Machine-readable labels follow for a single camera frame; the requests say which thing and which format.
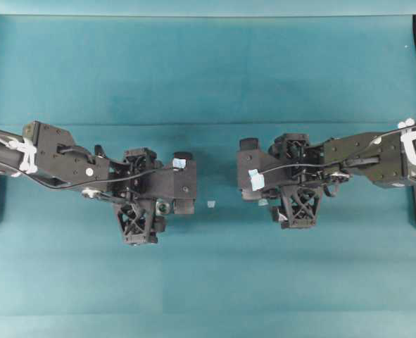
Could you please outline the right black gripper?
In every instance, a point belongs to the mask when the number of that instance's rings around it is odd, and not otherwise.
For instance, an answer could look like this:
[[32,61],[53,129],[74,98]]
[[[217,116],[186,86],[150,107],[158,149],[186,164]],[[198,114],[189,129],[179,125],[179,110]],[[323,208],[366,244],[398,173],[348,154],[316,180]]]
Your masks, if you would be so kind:
[[307,134],[283,134],[270,147],[270,155],[284,162],[288,182],[279,187],[281,204],[272,207],[272,219],[282,229],[313,227],[322,198],[320,152]]

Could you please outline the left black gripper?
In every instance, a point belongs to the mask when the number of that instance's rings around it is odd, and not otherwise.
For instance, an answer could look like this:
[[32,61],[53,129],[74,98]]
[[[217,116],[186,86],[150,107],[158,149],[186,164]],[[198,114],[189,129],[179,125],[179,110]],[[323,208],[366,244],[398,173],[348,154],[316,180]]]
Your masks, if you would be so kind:
[[145,196],[146,172],[162,167],[156,153],[147,148],[126,151],[118,167],[121,175],[133,176],[113,185],[113,196],[120,198],[113,208],[122,239],[128,245],[156,244],[157,234],[165,231],[165,215],[158,215],[157,200]]

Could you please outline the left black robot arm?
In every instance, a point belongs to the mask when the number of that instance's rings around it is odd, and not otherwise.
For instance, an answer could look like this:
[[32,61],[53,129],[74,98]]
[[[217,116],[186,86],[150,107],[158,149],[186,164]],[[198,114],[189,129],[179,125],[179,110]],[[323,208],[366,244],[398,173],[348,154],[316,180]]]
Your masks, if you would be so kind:
[[120,161],[102,146],[93,151],[75,143],[69,131],[34,121],[22,134],[0,130],[0,175],[24,175],[53,191],[69,190],[113,205],[124,243],[155,244],[165,229],[156,215],[156,197],[145,195],[146,177],[162,170],[147,148],[126,151]]

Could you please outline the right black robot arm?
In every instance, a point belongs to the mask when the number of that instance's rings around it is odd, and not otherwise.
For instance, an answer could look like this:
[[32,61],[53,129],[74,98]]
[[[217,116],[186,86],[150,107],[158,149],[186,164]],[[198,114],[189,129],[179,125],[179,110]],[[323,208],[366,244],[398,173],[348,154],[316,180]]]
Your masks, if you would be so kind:
[[382,188],[416,185],[416,123],[408,119],[388,132],[330,138],[313,145],[306,134],[283,134],[268,149],[278,160],[273,171],[283,183],[272,218],[283,229],[313,227],[323,196],[335,197],[352,176]]

